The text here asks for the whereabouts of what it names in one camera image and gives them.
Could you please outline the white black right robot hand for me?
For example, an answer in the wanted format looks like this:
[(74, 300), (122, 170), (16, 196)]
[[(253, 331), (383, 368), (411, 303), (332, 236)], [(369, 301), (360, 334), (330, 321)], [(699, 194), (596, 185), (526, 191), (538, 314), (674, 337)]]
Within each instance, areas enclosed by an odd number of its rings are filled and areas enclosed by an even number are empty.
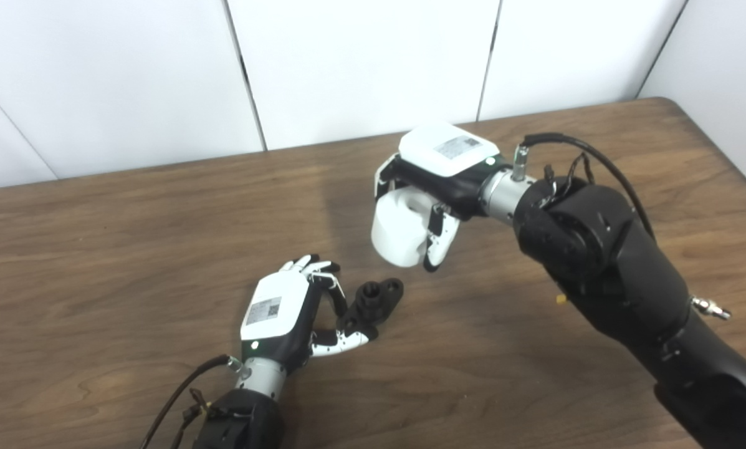
[(443, 264), (461, 224), (484, 216), (485, 184), (510, 164), (484, 137), (445, 122), (407, 132), (375, 171), (371, 241), (393, 266)]

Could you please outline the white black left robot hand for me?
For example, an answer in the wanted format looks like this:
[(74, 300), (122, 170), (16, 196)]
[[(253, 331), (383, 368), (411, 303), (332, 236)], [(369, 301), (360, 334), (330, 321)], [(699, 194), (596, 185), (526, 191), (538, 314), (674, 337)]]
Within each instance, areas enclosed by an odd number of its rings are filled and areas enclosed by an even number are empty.
[(336, 262), (307, 254), (261, 278), (242, 318), (241, 362), (273, 361), (291, 374), (311, 358), (350, 352), (378, 338), (375, 325), (340, 323), (335, 329), (315, 328), (324, 296), (338, 319), (349, 316), (339, 272)]

